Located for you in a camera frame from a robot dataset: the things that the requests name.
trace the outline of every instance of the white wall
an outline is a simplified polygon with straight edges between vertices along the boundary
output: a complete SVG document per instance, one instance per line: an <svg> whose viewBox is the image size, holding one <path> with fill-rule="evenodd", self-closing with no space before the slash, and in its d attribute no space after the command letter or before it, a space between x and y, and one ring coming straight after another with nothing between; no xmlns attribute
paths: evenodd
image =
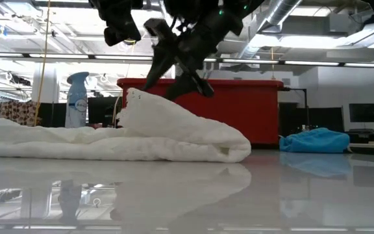
<svg viewBox="0 0 374 234"><path fill-rule="evenodd" d="M299 77L294 76L290 71L276 71L274 73L276 80L281 81L282 79L290 79L291 85L290 88L299 87ZM243 80L271 80L272 72L251 72L251 71L240 71L240 72L231 72L231 71L221 71L214 70L210 74L210 79L233 79L234 77L240 77ZM302 92L279 92L278 93L279 102L288 102L288 103L299 103L301 106L304 105L304 93Z"/></svg>
<svg viewBox="0 0 374 234"><path fill-rule="evenodd" d="M351 123L350 103L374 103L374 69L313 68L302 74L299 85L308 89L310 107L343 107L345 130L372 128L374 123Z"/></svg>

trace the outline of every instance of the glossy floor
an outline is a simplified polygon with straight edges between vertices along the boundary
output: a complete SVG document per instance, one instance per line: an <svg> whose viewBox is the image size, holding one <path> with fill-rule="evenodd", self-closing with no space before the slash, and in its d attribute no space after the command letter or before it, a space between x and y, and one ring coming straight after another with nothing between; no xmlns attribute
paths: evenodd
<svg viewBox="0 0 374 234"><path fill-rule="evenodd" d="M374 233L374 156L0 158L0 233Z"/></svg>

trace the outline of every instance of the red container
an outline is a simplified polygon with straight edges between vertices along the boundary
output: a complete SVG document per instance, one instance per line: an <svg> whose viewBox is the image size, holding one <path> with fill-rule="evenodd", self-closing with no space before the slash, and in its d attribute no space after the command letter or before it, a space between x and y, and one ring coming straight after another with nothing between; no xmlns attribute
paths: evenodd
<svg viewBox="0 0 374 234"><path fill-rule="evenodd" d="M163 96L173 79L161 79L148 92ZM192 113L217 120L241 131L252 144L278 144L278 89L281 81L211 79L214 97L197 93L183 95L175 102ZM119 79L123 106L128 88L142 89L145 79Z"/></svg>

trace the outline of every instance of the white blanket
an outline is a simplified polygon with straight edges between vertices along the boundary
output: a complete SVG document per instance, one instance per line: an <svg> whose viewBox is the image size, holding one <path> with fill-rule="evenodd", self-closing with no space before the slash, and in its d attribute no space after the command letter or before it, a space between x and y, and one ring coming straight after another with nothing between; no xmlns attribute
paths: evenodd
<svg viewBox="0 0 374 234"><path fill-rule="evenodd" d="M26 127L0 119L0 157L235 163L251 152L241 132L130 88L123 129Z"/></svg>

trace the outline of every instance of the duct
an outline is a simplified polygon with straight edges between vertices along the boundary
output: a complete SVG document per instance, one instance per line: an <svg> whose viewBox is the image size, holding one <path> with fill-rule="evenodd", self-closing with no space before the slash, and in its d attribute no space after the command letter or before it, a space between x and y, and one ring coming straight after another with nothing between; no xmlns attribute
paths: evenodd
<svg viewBox="0 0 374 234"><path fill-rule="evenodd" d="M260 49L256 46L256 43L260 40L258 33L262 31L280 33L282 30L282 23L302 1L303 0L271 0L268 9L254 17L251 23L254 27L249 27L249 34L252 33L254 36L239 54L238 58L253 58Z"/></svg>

